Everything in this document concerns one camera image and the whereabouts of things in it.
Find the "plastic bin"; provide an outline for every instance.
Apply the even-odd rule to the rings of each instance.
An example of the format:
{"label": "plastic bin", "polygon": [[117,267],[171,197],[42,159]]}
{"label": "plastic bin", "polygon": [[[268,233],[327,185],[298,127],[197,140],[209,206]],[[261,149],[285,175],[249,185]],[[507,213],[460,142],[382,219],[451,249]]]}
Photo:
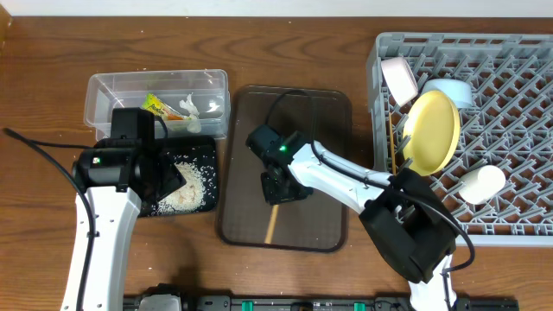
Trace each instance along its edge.
{"label": "plastic bin", "polygon": [[[96,128],[96,140],[109,136],[111,111],[140,107],[148,93],[183,115],[188,115],[188,112],[179,106],[179,102],[186,101],[187,95],[192,94],[192,102],[200,113],[200,132],[187,130],[190,121],[166,121],[169,137],[208,135],[216,139],[226,138],[231,101],[228,78],[223,70],[94,74],[86,93],[85,124]],[[156,123],[156,137],[161,136],[163,128]]]}
{"label": "plastic bin", "polygon": [[[553,246],[553,35],[380,34],[366,63],[377,170],[391,170],[390,135],[395,150],[406,143],[402,128],[414,101],[398,107],[380,68],[400,55],[419,91],[437,78],[472,86],[474,107],[460,109],[454,156],[428,179],[474,244]],[[487,164],[501,168],[507,183],[486,204],[468,204],[459,178]]]}

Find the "white wall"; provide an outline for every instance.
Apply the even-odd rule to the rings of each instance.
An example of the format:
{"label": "white wall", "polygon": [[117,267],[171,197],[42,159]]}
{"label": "white wall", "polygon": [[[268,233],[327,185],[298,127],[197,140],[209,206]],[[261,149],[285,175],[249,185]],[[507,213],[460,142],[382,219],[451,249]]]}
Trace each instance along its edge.
{"label": "white wall", "polygon": [[0,0],[13,16],[552,17],[552,0]]}

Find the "clear plastic container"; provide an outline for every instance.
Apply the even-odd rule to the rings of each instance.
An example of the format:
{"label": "clear plastic container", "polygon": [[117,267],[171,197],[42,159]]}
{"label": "clear plastic container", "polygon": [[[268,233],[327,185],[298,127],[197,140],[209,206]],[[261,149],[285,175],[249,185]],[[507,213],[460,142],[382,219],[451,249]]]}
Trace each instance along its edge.
{"label": "clear plastic container", "polygon": [[[177,70],[140,73],[94,74],[88,82],[85,105],[85,124],[96,128],[96,140],[110,135],[111,111],[114,108],[140,107],[146,95],[152,93],[163,103],[187,116],[179,105],[192,94],[192,102],[200,113],[201,130],[187,130],[190,121],[166,121],[169,137],[209,135],[226,138],[231,100],[228,78],[223,70]],[[163,128],[156,123],[156,137]]]}

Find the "white cup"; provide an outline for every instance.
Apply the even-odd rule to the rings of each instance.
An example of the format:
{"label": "white cup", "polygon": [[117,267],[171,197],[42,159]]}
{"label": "white cup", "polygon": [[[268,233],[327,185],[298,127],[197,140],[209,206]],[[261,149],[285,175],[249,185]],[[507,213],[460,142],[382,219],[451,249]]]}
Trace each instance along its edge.
{"label": "white cup", "polygon": [[505,174],[493,165],[468,172],[461,177],[463,186],[459,195],[468,203],[479,205],[490,200],[505,186]]}
{"label": "white cup", "polygon": [[418,95],[415,76],[405,58],[400,56],[382,60],[380,67],[391,96],[400,107]]}
{"label": "white cup", "polygon": [[424,84],[422,94],[430,91],[442,91],[458,109],[473,107],[471,86],[456,79],[432,79]]}

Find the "brown tray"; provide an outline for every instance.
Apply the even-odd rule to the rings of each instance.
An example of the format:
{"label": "brown tray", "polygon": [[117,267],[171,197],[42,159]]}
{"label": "brown tray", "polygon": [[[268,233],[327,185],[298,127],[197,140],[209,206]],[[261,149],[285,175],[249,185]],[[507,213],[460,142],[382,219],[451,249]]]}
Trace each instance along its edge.
{"label": "brown tray", "polygon": [[[316,191],[306,200],[282,204],[271,244],[264,242],[272,206],[264,200],[261,161],[245,147],[247,136],[264,122],[270,105],[289,88],[247,86],[238,95],[231,120],[217,231],[228,244],[302,251],[332,252],[346,241],[347,207]],[[336,155],[346,156],[351,137],[351,103],[341,92],[303,90],[317,106],[315,139]],[[283,99],[270,125],[285,136],[300,130],[310,135],[312,107],[302,95]]]}

